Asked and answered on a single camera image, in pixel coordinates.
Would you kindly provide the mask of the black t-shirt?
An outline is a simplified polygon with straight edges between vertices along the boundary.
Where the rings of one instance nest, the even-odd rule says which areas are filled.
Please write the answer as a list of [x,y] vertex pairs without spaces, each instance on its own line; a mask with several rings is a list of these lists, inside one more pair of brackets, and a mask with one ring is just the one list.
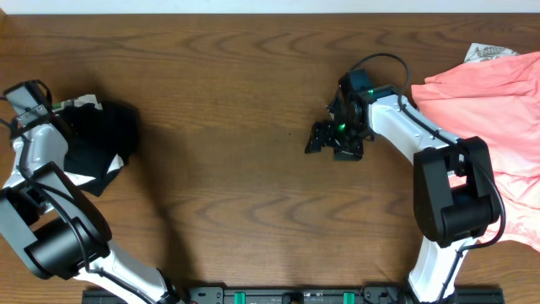
[[139,144],[139,112],[123,103],[68,106],[60,117],[73,131],[65,156],[66,172],[101,179],[118,155],[125,163]]

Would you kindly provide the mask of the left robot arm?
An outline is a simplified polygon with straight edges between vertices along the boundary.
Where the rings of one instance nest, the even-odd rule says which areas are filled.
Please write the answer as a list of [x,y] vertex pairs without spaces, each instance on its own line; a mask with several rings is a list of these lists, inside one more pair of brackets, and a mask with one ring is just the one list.
[[1,189],[1,234],[37,277],[98,285],[126,303],[179,303],[162,271],[118,247],[102,213],[64,171],[78,134],[39,79],[4,90],[16,115],[7,126],[15,153]]

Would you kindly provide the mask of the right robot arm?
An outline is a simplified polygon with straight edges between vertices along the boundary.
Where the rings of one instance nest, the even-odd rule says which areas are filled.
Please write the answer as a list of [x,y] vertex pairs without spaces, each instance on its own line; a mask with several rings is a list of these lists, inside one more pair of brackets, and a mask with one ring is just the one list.
[[413,166],[413,212],[424,238],[408,275],[410,299],[455,299],[456,275],[466,254],[482,248],[489,225],[505,221],[487,144],[460,138],[424,117],[393,86],[341,90],[315,122],[307,154],[333,150],[337,160],[361,160],[364,143],[380,135]]

